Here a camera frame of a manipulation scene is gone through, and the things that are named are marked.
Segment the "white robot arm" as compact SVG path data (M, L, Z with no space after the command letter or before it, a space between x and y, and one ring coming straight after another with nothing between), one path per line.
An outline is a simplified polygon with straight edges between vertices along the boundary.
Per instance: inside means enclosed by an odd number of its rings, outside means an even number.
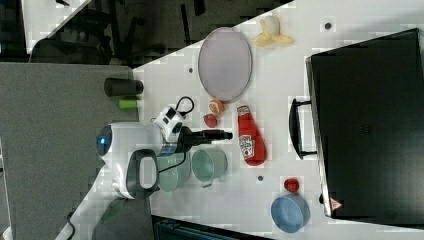
M231 140L224 130L192 131L182 123L171 130L171 138L157 124L116 122L103 127L96 148L105 162L102 175L108 176L108 192L115 198L144 199L156 191L159 182L159 156L186 153L193 146Z

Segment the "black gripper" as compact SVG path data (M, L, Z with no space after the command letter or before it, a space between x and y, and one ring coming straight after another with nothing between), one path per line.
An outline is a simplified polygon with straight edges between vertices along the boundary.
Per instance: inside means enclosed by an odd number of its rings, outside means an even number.
M223 130L203 130L192 132L188 127L183 126L179 136L179 149L181 152L188 152L193 146L200 144L213 144L217 141L226 141L233 138L233 133Z

